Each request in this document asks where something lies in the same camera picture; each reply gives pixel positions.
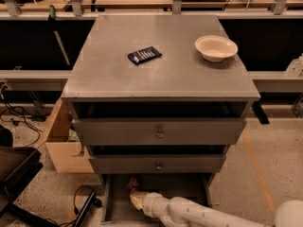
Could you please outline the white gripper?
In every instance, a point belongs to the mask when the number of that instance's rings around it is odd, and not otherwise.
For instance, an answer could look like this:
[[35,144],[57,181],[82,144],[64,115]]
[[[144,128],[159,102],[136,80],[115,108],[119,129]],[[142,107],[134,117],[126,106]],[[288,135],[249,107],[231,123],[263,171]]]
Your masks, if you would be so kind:
[[131,203],[137,210],[151,218],[166,219],[169,217],[169,199],[158,193],[134,191],[130,194]]

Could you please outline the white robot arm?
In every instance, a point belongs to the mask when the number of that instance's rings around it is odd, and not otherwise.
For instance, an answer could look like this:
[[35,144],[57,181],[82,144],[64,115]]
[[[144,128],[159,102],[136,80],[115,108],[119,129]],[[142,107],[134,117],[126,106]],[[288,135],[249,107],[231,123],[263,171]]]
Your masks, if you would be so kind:
[[166,227],[303,227],[303,201],[285,201],[276,210],[272,226],[202,206],[181,197],[167,199],[154,192],[134,191],[131,203]]

